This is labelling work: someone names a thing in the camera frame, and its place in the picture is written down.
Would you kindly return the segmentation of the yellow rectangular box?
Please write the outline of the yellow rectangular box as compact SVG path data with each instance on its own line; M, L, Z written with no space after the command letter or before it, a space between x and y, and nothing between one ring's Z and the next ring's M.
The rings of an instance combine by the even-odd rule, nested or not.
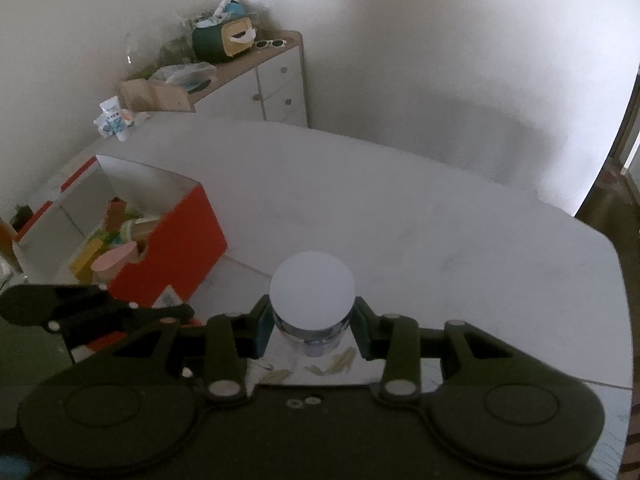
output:
M74 278L81 284L88 284L92 281L93 270L92 264L99 256L102 256L107 250L107 244L99 238L89 240L81 252L68 266L68 270L73 274Z

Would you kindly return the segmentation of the glass jar with grey lid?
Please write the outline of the glass jar with grey lid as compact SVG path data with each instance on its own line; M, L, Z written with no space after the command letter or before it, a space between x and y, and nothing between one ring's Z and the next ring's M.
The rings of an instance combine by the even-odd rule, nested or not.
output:
M299 252L278 266L269 301L280 332L307 358L333 351L356 300L352 271L325 252Z

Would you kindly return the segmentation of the pink heart-shaped dish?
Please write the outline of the pink heart-shaped dish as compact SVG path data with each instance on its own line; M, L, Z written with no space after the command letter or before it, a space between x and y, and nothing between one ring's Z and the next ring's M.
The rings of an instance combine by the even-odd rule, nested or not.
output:
M104 280L111 280L126 266L128 263L137 263L140 254L138 244L136 242L128 242L104 252L99 258L93 261L91 270L98 274Z

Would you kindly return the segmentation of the red cardboard storage box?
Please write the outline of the red cardboard storage box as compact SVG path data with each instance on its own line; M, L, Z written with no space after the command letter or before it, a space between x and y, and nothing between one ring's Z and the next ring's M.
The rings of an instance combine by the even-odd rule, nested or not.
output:
M50 192L13 248L33 283L98 284L160 308L187 302L228 243L200 182L98 155Z

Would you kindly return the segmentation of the white cream tube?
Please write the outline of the white cream tube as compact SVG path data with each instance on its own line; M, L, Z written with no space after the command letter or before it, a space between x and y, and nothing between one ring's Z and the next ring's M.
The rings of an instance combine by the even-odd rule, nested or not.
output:
M122 108L117 96L100 104L101 115L93 123L104 138L114 136L120 142L129 138L129 128L134 124L134 114Z

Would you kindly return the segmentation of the brown cardboard box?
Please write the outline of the brown cardboard box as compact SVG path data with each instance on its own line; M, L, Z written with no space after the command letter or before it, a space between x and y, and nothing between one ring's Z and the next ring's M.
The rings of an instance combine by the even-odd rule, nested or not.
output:
M141 112L186 112L194 111L188 92L179 86L163 84L146 79L121 81L120 95L126 107L136 113Z

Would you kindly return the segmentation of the small white drawer cabinet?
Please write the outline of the small white drawer cabinet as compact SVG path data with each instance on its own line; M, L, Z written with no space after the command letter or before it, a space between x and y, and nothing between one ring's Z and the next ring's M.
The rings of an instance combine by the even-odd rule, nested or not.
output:
M303 36L295 30L270 30L266 39L288 44L281 49L254 47L217 65L216 77L189 96L194 112L308 126Z

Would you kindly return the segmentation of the clear plastic bag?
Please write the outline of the clear plastic bag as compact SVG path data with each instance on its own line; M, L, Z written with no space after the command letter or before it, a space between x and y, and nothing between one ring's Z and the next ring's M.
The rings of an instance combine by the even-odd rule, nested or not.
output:
M216 67L203 62L161 67L155 73L152 73L150 81L158 82L159 84L169 84L170 86L178 86L192 91L195 88L201 87L202 84L207 84L215 77Z

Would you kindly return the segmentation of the glass bowl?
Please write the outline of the glass bowl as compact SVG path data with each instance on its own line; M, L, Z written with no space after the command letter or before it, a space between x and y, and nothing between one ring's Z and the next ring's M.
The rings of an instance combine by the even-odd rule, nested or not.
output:
M192 30L183 23L149 23L125 39L129 79L149 79L160 68L194 61Z

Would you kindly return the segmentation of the white sunglasses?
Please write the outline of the white sunglasses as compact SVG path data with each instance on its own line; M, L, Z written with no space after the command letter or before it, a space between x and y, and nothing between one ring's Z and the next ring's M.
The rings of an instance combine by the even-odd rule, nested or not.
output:
M255 42L255 48L258 50L264 50L269 48L284 48L288 42L285 39L266 39Z

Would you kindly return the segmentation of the green tissue box holder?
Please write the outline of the green tissue box holder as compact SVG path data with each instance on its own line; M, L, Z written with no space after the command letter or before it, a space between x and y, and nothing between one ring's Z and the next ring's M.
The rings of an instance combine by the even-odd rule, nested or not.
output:
M195 56L210 64L222 63L250 50L257 32L244 6L231 0L221 14L200 18L193 25Z

